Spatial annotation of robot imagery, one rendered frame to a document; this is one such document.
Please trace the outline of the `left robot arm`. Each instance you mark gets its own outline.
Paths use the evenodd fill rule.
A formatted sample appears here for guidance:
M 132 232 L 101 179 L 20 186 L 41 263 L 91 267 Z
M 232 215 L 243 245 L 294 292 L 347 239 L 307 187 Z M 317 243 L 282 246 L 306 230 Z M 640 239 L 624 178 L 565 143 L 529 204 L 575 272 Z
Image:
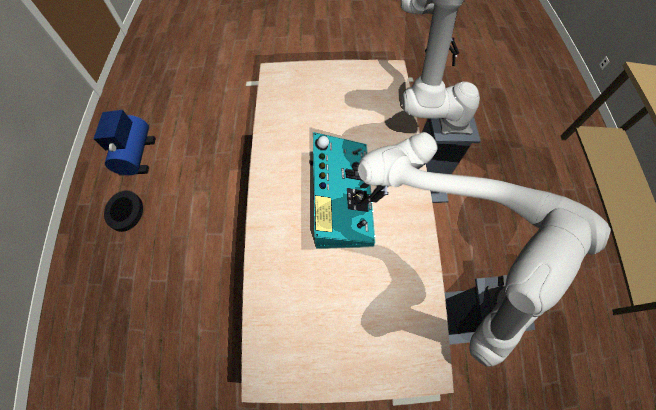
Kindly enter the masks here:
M 434 138 L 418 133 L 367 153 L 358 174 L 373 186 L 407 185 L 491 200 L 539 228 L 508 275 L 501 276 L 501 286 L 486 288 L 490 313 L 472 335 L 469 350 L 482 365 L 495 366 L 507 358 L 538 316 L 557 304 L 585 255 L 605 248 L 611 229 L 596 212 L 567 197 L 494 179 L 419 170 L 436 151 Z

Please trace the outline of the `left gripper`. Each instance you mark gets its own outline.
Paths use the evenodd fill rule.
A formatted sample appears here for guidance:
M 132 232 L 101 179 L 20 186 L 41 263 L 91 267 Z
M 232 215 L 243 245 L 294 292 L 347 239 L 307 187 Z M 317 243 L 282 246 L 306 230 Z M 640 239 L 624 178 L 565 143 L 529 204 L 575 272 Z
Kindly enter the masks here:
M 366 183 L 363 183 L 360 188 L 366 189 L 369 185 Z M 364 199 L 361 204 L 368 204 L 370 202 L 377 203 L 380 199 L 382 199 L 385 195 L 388 195 L 389 192 L 387 192 L 387 188 L 389 186 L 381 186 L 377 185 L 377 187 L 374 189 L 374 191 L 371 193 L 370 196 L 368 196 L 366 199 Z M 384 188 L 384 189 L 383 189 Z

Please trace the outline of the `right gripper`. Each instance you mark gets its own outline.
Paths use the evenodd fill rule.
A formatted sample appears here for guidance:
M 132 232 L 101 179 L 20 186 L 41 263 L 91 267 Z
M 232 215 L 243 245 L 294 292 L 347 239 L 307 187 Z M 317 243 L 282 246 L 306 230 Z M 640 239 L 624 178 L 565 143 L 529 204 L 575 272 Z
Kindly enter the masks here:
M 456 60 L 457 54 L 459 54 L 459 51 L 458 51 L 458 48 L 457 48 L 457 46 L 456 46 L 456 43 L 455 43 L 455 39 L 454 39 L 454 37 L 452 38 L 451 43 L 452 43 L 452 46 L 453 46 L 454 49 L 453 49 L 452 46 L 450 45 L 449 50 L 450 50 L 450 51 L 452 52 L 452 54 L 453 54 L 453 55 L 452 55 L 452 66 L 455 66 L 455 60 Z M 455 51 L 454 51 L 454 50 L 455 50 Z

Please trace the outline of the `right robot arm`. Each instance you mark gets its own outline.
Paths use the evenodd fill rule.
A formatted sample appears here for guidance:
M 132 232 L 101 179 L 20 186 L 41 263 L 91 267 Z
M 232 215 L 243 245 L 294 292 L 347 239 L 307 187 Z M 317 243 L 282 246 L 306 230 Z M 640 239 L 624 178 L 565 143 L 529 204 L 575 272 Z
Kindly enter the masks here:
M 472 135 L 473 130 L 469 122 L 480 101 L 478 89 L 474 84 L 459 82 L 445 88 L 442 81 L 457 11 L 463 2 L 464 0 L 401 0 L 401 8 L 407 13 L 433 13 L 422 76 L 404 91 L 403 110 L 418 118 L 440 118 L 443 135 Z

